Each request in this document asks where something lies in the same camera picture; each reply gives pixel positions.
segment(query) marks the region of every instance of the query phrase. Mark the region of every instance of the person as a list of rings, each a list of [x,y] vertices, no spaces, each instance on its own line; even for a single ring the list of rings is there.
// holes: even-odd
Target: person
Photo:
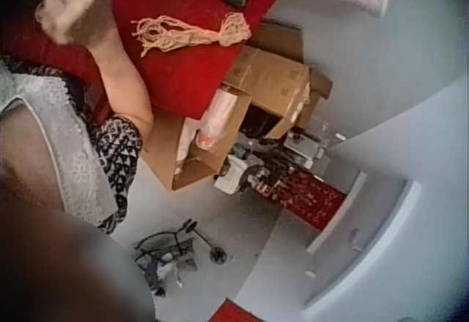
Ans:
[[[128,189],[152,130],[147,88],[122,45],[111,0],[44,0],[35,17],[55,43],[89,51],[114,115],[94,124],[80,79],[2,55],[0,179],[23,202],[112,233],[127,214]]]

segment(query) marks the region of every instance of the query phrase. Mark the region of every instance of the red table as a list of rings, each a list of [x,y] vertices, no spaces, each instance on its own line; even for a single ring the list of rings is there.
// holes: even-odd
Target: red table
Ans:
[[[273,2],[249,1],[244,14],[251,31],[255,30]],[[1,27],[2,50],[61,68],[89,83],[99,81],[99,74],[88,53],[80,48],[58,47],[50,42],[32,19],[32,9],[34,6],[23,19]],[[114,14],[122,41],[146,81],[155,106],[199,119],[242,44],[228,48],[212,44],[169,53],[153,49],[141,59],[141,43],[130,35],[135,29],[130,20],[170,15],[218,31],[225,14],[230,11],[221,0],[114,0]]]

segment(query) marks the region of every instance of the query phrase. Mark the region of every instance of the white lace shawl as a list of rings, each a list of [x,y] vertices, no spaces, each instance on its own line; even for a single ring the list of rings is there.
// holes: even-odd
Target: white lace shawl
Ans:
[[[14,101],[34,115],[48,145],[64,211],[93,225],[117,211],[106,174],[60,78],[11,74],[0,61],[0,115]]]

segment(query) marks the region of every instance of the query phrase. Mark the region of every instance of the fist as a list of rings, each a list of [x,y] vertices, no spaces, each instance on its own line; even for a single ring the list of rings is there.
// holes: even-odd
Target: fist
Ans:
[[[99,45],[116,28],[112,0],[43,0],[36,21],[60,45]]]

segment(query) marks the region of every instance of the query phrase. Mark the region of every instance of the black and white patterned dress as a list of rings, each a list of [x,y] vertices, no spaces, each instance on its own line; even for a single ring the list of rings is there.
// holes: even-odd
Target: black and white patterned dress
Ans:
[[[116,199],[117,212],[98,226],[103,232],[111,234],[127,216],[128,190],[135,177],[137,160],[142,148],[142,138],[138,128],[130,120],[120,116],[110,117],[102,125],[96,124],[91,109],[85,102],[86,85],[79,78],[56,68],[26,62],[12,56],[0,58],[12,73],[54,76],[61,78],[65,83],[69,102],[86,125],[89,140],[99,157]]]

